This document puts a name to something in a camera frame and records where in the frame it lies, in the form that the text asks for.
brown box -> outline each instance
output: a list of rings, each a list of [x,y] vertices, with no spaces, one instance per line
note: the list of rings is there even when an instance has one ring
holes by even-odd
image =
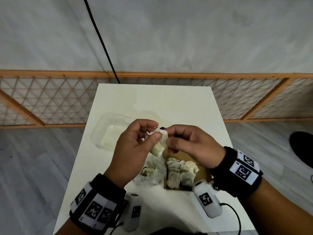
[[[202,166],[201,164],[199,164],[195,160],[193,160],[188,154],[179,151],[177,154],[172,154],[172,153],[167,153],[166,152],[165,155],[166,155],[166,156],[164,156],[165,159],[167,159],[167,158],[176,158],[178,160],[195,162],[196,165],[199,168],[199,171],[196,174],[194,182],[197,182],[197,181],[199,181],[201,179],[205,179],[207,182],[212,181],[212,176],[210,174],[209,169],[206,168],[205,166]],[[167,177],[168,177],[168,173],[166,174],[166,178],[164,179],[164,189],[170,189],[166,185]],[[182,186],[182,184],[180,184],[178,190],[191,191],[191,188],[190,187],[186,187],[186,186]]]

table top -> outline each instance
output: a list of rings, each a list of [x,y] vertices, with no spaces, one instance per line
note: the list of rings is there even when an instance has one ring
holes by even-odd
[[[152,119],[164,127],[196,125],[221,145],[232,147],[210,87],[99,84],[54,233],[69,218],[70,203],[86,182],[96,174],[104,173],[112,160],[113,151],[97,148],[90,140],[93,129],[105,113]],[[140,194],[144,200],[135,234],[147,235],[164,227],[204,233],[238,230],[237,217],[228,206],[223,207],[221,216],[208,218],[192,192],[165,190],[162,185],[143,188],[133,182],[128,183],[125,190]],[[237,211],[242,230],[254,229],[237,198],[225,191],[217,192],[216,196]],[[121,228],[115,233],[126,234]]]

wooden lattice panel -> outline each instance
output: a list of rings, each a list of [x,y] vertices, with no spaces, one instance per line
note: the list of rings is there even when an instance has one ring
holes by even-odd
[[[7,107],[6,103],[0,101],[0,126],[8,125],[30,125],[32,123],[18,114],[15,110]]]
[[[281,79],[120,78],[124,84],[210,86],[224,119],[240,119]],[[114,78],[0,78],[1,89],[46,124],[85,123],[99,83]]]
[[[313,117],[313,79],[295,79],[252,116],[252,118],[302,117]]]

person's left hand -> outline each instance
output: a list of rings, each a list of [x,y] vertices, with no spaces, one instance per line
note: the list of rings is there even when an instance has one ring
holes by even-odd
[[[154,131],[159,124],[153,120],[137,119],[120,135],[113,158],[104,175],[120,188],[134,179],[143,168],[147,155],[161,139],[160,133],[154,133],[144,141],[147,132]]]

black cable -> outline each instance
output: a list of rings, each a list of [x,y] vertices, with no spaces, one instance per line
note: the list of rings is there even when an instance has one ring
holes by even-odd
[[[114,232],[114,230],[119,227],[122,226],[124,224],[124,222],[119,223],[118,225],[115,226],[115,228],[111,231],[111,233],[109,235],[112,235],[112,233]]]
[[[238,235],[240,235],[241,233],[241,222],[240,222],[240,218],[239,218],[239,215],[237,214],[236,210],[230,206],[229,204],[226,204],[226,203],[220,203],[219,205],[223,206],[223,205],[227,205],[229,206],[232,210],[234,210],[235,214],[237,215],[237,218],[238,218],[238,222],[239,222],[239,231],[238,231]]]
[[[107,58],[108,58],[108,61],[109,61],[110,65],[111,65],[111,68],[112,68],[112,71],[113,71],[113,73],[114,73],[114,76],[115,76],[115,78],[117,79],[117,82],[120,84],[120,81],[119,81],[119,79],[118,79],[118,77],[117,77],[117,75],[116,75],[116,72],[115,72],[115,70],[114,70],[113,64],[112,64],[112,62],[111,62],[110,56],[109,56],[109,54],[108,54],[108,51],[106,50],[106,47],[105,47],[104,42],[103,42],[103,40],[102,40],[102,37],[101,37],[101,35],[100,35],[100,33],[99,33],[99,30],[98,30],[98,28],[97,28],[97,25],[96,25],[96,23],[95,23],[95,20],[94,20],[94,18],[92,17],[92,13],[91,13],[91,10],[90,10],[90,8],[89,8],[88,2],[87,2],[87,0],[84,0],[84,2],[85,2],[85,5],[86,5],[88,14],[89,14],[89,16],[90,16],[90,19],[91,19],[91,21],[92,21],[92,24],[93,24],[94,27],[95,27],[95,30],[96,30],[96,32],[97,32],[97,35],[98,35],[99,39],[100,39],[100,42],[101,42],[102,47],[103,47],[103,49],[104,49],[104,52],[105,52],[105,54],[106,54],[106,56],[107,56]]]

